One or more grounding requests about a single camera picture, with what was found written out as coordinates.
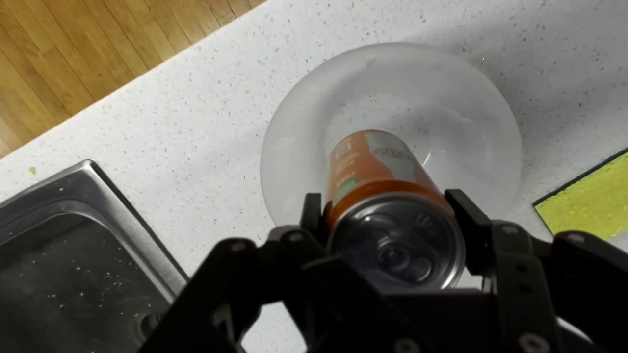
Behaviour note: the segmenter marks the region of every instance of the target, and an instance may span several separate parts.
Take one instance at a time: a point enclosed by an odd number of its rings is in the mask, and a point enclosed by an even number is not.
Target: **soda can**
[[[324,226],[330,251],[381,292],[442,290],[464,271],[454,210],[413,151],[387,131],[358,131],[334,147]]]

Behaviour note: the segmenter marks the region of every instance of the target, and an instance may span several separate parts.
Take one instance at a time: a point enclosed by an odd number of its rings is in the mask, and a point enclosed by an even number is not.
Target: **clear glass bowl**
[[[448,53],[383,43],[326,61],[281,102],[262,153],[275,224],[297,224],[305,194],[324,194],[328,153],[360,129],[399,135],[436,186],[464,188],[493,218],[517,196],[523,141],[493,82]]]

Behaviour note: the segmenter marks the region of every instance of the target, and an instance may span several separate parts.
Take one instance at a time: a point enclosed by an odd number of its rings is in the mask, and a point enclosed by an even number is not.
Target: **speckled countertop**
[[[0,161],[0,200],[95,159],[193,273],[230,235],[271,229],[260,153],[275,108],[323,61],[417,41],[480,67],[525,137],[509,220],[628,145],[625,0],[270,0]]]

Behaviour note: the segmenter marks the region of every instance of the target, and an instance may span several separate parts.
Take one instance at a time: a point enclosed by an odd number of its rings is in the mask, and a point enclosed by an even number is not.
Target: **yellow-green object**
[[[534,204],[552,233],[582,229],[611,239],[628,229],[628,149]]]

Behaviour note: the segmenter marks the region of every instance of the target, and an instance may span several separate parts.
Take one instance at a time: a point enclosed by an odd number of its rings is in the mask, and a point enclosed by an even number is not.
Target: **can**
[[[452,286],[464,237],[452,206],[397,135],[366,129],[328,163],[324,226],[340,253],[383,292]]]

